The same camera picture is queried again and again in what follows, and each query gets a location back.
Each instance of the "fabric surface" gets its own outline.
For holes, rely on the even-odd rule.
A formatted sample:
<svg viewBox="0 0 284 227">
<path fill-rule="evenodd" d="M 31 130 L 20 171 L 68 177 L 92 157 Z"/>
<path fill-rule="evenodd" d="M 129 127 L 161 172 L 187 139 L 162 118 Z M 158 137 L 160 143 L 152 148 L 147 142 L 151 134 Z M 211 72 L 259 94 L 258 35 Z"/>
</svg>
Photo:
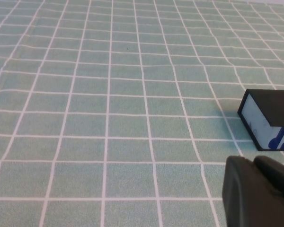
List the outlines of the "fabric surface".
<svg viewBox="0 0 284 227">
<path fill-rule="evenodd" d="M 0 227 L 225 227 L 246 88 L 284 89 L 284 5 L 0 0 Z"/>
</svg>

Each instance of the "black object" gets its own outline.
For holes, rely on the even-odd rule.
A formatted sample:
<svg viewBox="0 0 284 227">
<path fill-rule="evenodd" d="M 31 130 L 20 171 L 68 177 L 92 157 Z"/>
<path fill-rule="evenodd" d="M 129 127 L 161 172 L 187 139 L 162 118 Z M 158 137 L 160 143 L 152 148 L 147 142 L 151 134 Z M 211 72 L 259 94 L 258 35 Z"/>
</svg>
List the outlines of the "black object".
<svg viewBox="0 0 284 227">
<path fill-rule="evenodd" d="M 263 133 L 262 131 L 265 131 L 265 129 L 258 128 L 257 130 L 253 130 L 251 123 L 248 123 L 242 114 L 242 110 L 249 96 L 256 103 L 270 127 L 281 127 L 279 132 L 275 134 L 275 138 L 267 138 L 267 143 L 264 143 L 267 147 L 263 146 L 263 143 L 260 145 L 256 138 L 257 134 Z M 238 109 L 238 115 L 258 150 L 284 150 L 284 144 L 280 144 L 284 136 L 284 90 L 247 89 Z"/>
<path fill-rule="evenodd" d="M 228 227 L 284 227 L 284 165 L 229 156 L 222 198 Z"/>
</svg>

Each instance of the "small cardboard box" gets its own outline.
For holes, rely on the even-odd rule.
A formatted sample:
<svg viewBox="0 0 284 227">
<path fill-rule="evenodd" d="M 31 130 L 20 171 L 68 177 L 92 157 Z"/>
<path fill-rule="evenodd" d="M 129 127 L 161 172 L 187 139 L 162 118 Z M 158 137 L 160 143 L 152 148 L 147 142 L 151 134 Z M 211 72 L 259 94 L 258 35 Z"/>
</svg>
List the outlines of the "small cardboard box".
<svg viewBox="0 0 284 227">
<path fill-rule="evenodd" d="M 260 151 L 284 151 L 284 90 L 247 89 L 238 114 Z"/>
</svg>

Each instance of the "blue design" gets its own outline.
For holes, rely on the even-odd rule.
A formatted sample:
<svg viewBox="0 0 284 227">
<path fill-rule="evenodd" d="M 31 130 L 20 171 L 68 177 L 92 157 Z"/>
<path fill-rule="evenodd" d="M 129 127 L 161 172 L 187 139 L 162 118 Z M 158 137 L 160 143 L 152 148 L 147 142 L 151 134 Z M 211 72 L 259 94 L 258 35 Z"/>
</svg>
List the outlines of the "blue design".
<svg viewBox="0 0 284 227">
<path fill-rule="evenodd" d="M 284 127 L 281 127 L 278 135 L 269 142 L 268 147 L 270 149 L 273 149 L 273 150 L 277 149 L 279 144 L 280 144 L 280 142 L 281 142 L 281 140 L 282 140 L 282 138 L 283 138 L 283 136 L 284 136 Z"/>
</svg>

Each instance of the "black box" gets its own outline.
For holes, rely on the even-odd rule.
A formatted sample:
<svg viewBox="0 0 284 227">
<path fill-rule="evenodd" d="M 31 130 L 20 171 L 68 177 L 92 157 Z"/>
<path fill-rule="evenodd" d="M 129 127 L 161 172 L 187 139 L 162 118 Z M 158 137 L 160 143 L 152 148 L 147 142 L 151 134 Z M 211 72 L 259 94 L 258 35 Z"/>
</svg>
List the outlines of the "black box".
<svg viewBox="0 0 284 227">
<path fill-rule="evenodd" d="M 284 151 L 284 90 L 247 89 L 238 114 L 260 151 Z"/>
</svg>

